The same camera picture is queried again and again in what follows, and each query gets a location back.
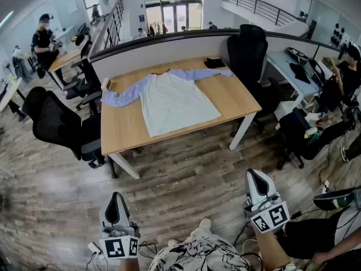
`fluorescent tube light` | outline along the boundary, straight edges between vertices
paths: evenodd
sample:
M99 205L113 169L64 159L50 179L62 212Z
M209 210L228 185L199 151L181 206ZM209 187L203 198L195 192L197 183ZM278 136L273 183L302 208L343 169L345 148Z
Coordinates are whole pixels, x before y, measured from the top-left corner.
M2 21L0 22L0 28L2 27L2 25L5 24L5 22L11 17L11 15L12 15L13 13L14 13L14 12L11 11L8 15L6 15L6 17L4 18L4 20L2 20Z

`chair headrest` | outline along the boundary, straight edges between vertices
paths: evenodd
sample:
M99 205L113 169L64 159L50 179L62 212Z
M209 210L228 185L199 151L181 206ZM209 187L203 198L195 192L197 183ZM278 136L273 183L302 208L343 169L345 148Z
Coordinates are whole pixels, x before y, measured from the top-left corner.
M266 40L265 31L256 25L243 24L240 26L240 33L237 39L252 39L258 41Z
M33 121L39 119L42 106L47 97L45 88L37 86L33 88L27 95L22 110L25 112Z

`raglan shirt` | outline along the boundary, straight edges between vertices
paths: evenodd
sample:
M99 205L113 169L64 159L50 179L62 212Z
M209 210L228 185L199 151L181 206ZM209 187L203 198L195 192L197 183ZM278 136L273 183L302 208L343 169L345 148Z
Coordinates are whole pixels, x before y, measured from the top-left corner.
M114 107L122 107L140 97L149 136L160 136L214 120L221 115L194 83L194 80L216 74L232 76L230 70L171 69L161 75L147 75L120 95L109 91L103 96L102 102Z

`wooden floor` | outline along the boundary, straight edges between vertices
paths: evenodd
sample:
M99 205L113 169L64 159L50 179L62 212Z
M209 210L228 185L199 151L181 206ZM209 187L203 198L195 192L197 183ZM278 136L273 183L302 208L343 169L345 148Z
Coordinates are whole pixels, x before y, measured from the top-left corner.
M54 90L75 111L79 99L65 100L49 77L34 78L24 94L35 85ZM78 113L86 118L89 109ZM77 161L71 150L36 140L29 118L19 123L8 108L0 118L5 130L0 138L0 194L4 198L0 249L14 265L30 270L47 263L63 271L85 270L91 256L87 245L99 239L99 208L113 191L126 199L133 221L140 226L140 241L156 243L158 250L170 238L184 239L204 217L212 219L214 233L233 242L245 222L248 168L270 175L290 213L295 213L308 209L312 197L320 194L318 174L328 160L325 147L313 161L305 162L304 169L298 169L293 160L277 171L276 121L269 116L264 119L265 131L260 134L252 125L235 151L228 148L234 123L146 146L141 155L128 151L124 156L142 179L134 180L118 169L120 178L114 180L108 164L91 169L87 162ZM330 164L322 178L331 182L331 189L360 183L361 157L344 164L339 152L345 140L350 144L357 134L350 132L330 147ZM324 216L322 212L310 215ZM247 230L240 237L239 251L251 236ZM151 262L143 257L139 261L142 270Z

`sneaker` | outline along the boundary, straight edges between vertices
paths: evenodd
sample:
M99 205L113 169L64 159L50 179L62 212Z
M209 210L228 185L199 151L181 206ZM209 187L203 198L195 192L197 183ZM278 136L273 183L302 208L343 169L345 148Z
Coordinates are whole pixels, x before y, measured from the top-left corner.
M205 218L200 222L199 228L203 230L210 230L211 225L212 221L208 218Z
M349 162L349 159L347 158L346 156L346 150L344 147L341 146L341 157L342 157L342 160L344 161L344 163L348 163Z
M171 239L168 241L168 247L175 247L178 244L179 244L179 241L177 241L176 239Z

